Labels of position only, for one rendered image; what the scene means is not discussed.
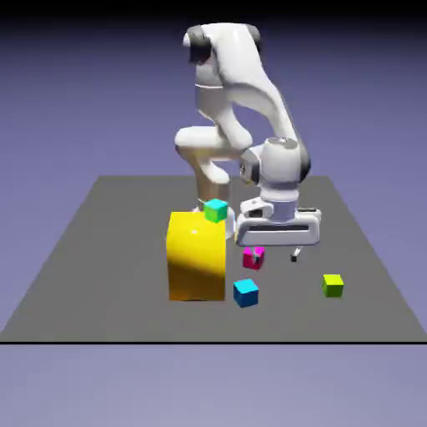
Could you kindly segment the large yellow box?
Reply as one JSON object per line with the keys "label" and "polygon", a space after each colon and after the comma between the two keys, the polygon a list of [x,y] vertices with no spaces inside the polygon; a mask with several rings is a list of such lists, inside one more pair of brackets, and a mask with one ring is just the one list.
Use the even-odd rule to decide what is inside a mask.
{"label": "large yellow box", "polygon": [[225,222],[172,212],[166,237],[168,293],[174,301],[225,300]]}

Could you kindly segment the small green cube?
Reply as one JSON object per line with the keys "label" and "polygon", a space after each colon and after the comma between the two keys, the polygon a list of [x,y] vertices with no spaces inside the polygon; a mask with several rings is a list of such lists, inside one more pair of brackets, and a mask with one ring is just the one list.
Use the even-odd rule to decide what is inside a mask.
{"label": "small green cube", "polygon": [[203,204],[204,217],[213,223],[219,223],[228,217],[228,203],[218,198]]}

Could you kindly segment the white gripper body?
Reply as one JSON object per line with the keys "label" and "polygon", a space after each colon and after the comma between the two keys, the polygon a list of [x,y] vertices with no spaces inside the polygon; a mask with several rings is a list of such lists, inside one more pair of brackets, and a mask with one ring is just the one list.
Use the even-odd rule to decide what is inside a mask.
{"label": "white gripper body", "polygon": [[320,241],[321,212],[319,209],[298,209],[292,219],[273,221],[246,217],[236,222],[235,243],[241,247],[315,245]]}

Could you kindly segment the small magenta cube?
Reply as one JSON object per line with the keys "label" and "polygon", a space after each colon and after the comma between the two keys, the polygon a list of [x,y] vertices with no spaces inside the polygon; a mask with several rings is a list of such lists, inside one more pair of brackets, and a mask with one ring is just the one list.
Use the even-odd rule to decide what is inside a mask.
{"label": "small magenta cube", "polygon": [[243,252],[243,267],[246,269],[260,270],[264,264],[264,255],[265,255],[265,247],[263,248],[263,262],[257,264],[254,262],[254,248],[255,247],[246,247]]}

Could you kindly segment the small blue cube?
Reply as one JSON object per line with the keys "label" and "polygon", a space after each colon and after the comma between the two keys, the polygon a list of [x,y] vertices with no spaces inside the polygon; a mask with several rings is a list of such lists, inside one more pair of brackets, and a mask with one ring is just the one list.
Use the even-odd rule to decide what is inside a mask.
{"label": "small blue cube", "polygon": [[234,282],[234,301],[240,308],[256,305],[259,302],[259,287],[252,279]]}

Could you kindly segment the small lime cube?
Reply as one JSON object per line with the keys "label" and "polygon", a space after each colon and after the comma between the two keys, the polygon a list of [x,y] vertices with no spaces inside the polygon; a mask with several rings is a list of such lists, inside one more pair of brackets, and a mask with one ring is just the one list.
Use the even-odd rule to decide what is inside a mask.
{"label": "small lime cube", "polygon": [[322,290],[326,298],[340,298],[344,291],[344,281],[340,274],[325,274]]}

